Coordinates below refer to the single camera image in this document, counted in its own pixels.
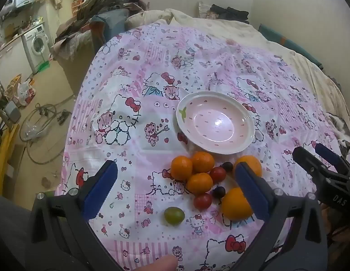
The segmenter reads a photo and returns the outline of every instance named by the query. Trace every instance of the bed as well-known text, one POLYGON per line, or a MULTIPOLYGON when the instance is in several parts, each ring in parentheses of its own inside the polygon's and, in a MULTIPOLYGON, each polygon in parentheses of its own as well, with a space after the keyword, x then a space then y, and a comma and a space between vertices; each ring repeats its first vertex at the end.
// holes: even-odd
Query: bed
MULTIPOLYGON (((167 9, 132 16, 127 26, 129 31, 99 50, 83 81, 56 194, 81 187, 106 160, 114 160, 118 179, 89 223, 125 270, 165 254, 177 257, 178 271, 227 270, 262 221, 252 215, 231 222, 215 201, 199 213, 184 183, 172 179, 171 160, 200 150, 177 126, 177 103, 202 90, 238 100, 254 120, 255 138, 239 154, 214 155, 216 165, 252 154, 273 188, 304 196, 315 186, 291 153, 303 146, 315 154, 315 144, 323 143, 340 154, 324 112, 341 116, 350 127, 342 94, 303 56, 268 42, 244 23, 195 19, 167 9), (185 212, 178 227, 163 220, 170 206, 185 212)), ((221 185, 236 186, 230 176, 221 185)))

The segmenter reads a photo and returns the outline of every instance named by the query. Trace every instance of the yellow chair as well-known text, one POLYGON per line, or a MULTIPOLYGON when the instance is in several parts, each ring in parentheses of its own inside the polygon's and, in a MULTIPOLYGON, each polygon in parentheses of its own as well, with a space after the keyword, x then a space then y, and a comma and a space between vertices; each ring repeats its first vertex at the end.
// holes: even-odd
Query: yellow chair
POLYGON ((13 125, 12 130, 6 129, 2 136, 2 142, 0 144, 0 195, 2 195, 3 192, 4 175, 8 169, 8 160, 13 153, 18 131, 19 124, 15 124, 13 125))

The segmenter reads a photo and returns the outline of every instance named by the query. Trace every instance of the plate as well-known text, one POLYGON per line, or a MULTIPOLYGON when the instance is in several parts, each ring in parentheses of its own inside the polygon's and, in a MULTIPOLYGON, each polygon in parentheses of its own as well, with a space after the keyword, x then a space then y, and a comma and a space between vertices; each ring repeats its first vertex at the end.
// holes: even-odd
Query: plate
POLYGON ((213 153, 241 152, 255 135, 254 122, 246 108, 218 92, 188 94, 177 106, 176 119, 190 141, 213 153))

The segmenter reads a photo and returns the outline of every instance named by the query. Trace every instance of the blue gripper pad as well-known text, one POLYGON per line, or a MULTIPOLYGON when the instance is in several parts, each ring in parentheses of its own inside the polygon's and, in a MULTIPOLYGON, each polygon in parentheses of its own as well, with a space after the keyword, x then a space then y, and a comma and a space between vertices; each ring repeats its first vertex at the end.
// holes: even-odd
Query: blue gripper pad
POLYGON ((107 195, 109 194, 109 191, 117 180, 117 164, 115 162, 111 162, 109 166, 106 166, 105 163, 98 171, 98 173, 96 173, 96 175, 99 173, 99 179, 92 186, 91 190, 83 201, 82 216, 86 221, 96 218, 98 212, 100 211, 100 208, 107 198, 107 195))
POLYGON ((320 143, 315 145, 315 152, 318 155, 320 155, 323 159, 326 159, 333 166, 337 166, 341 161, 340 156, 338 156, 336 153, 328 149, 325 145, 322 145, 320 143))
POLYGON ((235 168, 235 180, 254 211, 255 216, 259 220, 266 222, 270 217, 268 200, 257 186, 254 178, 248 173, 246 167, 241 163, 235 168))

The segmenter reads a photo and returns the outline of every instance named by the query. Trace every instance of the white plate rim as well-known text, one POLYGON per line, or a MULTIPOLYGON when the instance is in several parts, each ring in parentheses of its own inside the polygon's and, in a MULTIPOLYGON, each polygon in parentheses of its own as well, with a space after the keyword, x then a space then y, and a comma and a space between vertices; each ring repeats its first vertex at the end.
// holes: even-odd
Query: white plate rim
POLYGON ((223 93, 215 92, 215 91, 200 91, 200 92, 190 93, 190 94, 186 95, 185 97, 183 97, 180 100, 180 102, 178 103, 177 108, 176 108, 176 120, 177 120, 177 125, 179 126, 180 130, 183 132, 183 134, 185 134, 185 136, 192 143, 201 147, 203 150, 211 152, 211 153, 224 154, 224 155, 239 153, 239 152, 245 150, 252 143, 252 141, 255 137, 254 121, 253 121, 253 118, 250 116, 248 110, 239 101, 235 100, 231 96, 225 95, 223 93), (199 98, 199 97, 204 97, 204 96, 207 96, 207 97, 210 96, 210 97, 215 97, 215 98, 220 98, 222 100, 225 100, 229 104, 238 108, 241 111, 241 113, 245 116, 246 121, 248 121, 249 125, 251 126, 251 133, 246 138, 246 140, 244 141, 242 146, 237 147, 233 151, 230 151, 229 149, 221 150, 220 148, 218 148, 218 149, 214 148, 214 149, 209 150, 208 148, 204 148, 200 143, 194 141, 191 134, 187 132, 187 130, 185 128, 185 123, 183 122, 183 119, 182 119, 182 116, 181 116, 181 113, 179 112, 179 110, 183 109, 187 105, 187 103, 190 102, 191 100, 193 100, 194 98, 199 98))

